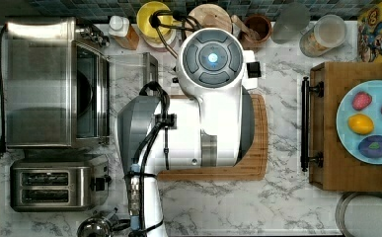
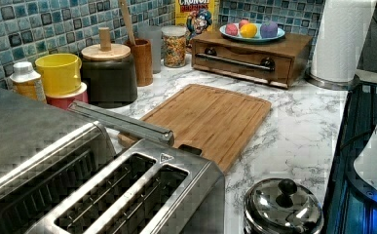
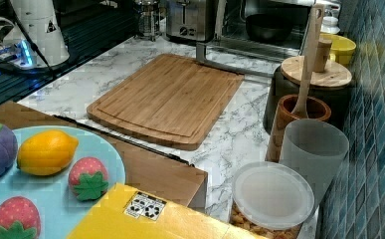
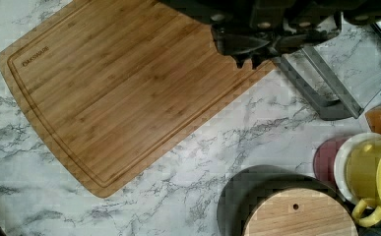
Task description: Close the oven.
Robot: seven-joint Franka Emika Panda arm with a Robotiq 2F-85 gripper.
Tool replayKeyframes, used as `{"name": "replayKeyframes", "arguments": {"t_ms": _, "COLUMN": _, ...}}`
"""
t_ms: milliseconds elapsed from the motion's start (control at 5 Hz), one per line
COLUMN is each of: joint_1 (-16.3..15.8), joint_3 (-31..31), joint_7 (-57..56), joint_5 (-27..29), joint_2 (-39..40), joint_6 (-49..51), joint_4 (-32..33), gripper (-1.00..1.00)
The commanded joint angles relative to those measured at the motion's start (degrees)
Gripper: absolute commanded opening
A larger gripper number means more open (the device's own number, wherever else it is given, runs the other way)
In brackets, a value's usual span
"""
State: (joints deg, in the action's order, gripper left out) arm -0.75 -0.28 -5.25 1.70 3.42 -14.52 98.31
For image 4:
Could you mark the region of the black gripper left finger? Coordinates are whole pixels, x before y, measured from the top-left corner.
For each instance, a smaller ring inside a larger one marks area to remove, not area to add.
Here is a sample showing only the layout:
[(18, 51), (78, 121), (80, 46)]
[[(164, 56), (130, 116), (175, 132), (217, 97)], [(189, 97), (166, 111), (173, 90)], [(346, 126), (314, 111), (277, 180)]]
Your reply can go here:
[(266, 60), (264, 47), (271, 42), (266, 32), (240, 25), (213, 25), (211, 33), (217, 52), (231, 57), (238, 69), (247, 60), (251, 61), (253, 69), (257, 69)]

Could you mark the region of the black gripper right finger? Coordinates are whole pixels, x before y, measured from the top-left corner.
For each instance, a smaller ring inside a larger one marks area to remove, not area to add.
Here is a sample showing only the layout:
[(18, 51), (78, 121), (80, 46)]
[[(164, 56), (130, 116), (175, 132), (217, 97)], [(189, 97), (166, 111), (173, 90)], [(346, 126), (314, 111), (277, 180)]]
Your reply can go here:
[(274, 32), (261, 33), (260, 38), (265, 41), (258, 49), (251, 53), (252, 68), (257, 69), (264, 61), (283, 54), (291, 54), (305, 46), (316, 46), (340, 34), (340, 29), (307, 30), (301, 33), (279, 35)]

